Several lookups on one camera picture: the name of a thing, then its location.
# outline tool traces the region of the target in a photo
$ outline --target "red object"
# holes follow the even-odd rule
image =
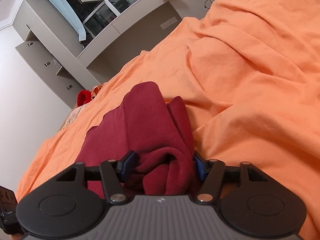
[[[181,97],[166,104],[153,82],[134,86],[120,106],[90,128],[76,161],[97,166],[120,160],[129,150],[140,160],[123,184],[128,195],[193,194],[199,189],[186,107]],[[88,188],[104,198],[100,182],[89,181]]]
[[[77,105],[83,106],[86,103],[89,103],[91,101],[91,91],[89,90],[82,90],[79,92],[77,97]]]

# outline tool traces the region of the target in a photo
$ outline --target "orange blanket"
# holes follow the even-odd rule
[[[320,0],[216,0],[105,83],[76,121],[41,146],[18,198],[71,165],[87,130],[137,83],[180,95],[196,150],[250,161],[305,202],[305,239],[320,239]]]

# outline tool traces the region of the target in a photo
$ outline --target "gray ribbed panel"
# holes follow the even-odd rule
[[[94,229],[72,240],[256,240],[226,226],[211,206],[188,196],[137,195],[113,206]],[[39,240],[26,236],[24,240]],[[298,236],[282,240],[300,240]]]

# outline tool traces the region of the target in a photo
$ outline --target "white logo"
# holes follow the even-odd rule
[[[165,201],[165,199],[163,197],[161,197],[161,198],[158,198],[157,201],[162,203],[162,201]]]

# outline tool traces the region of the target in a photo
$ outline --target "light blue curtain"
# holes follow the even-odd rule
[[[84,41],[86,34],[85,29],[74,12],[71,8],[70,4],[68,4],[67,0],[49,0],[55,8],[66,18],[66,20],[72,25],[72,27],[76,30],[79,34],[79,41]]]

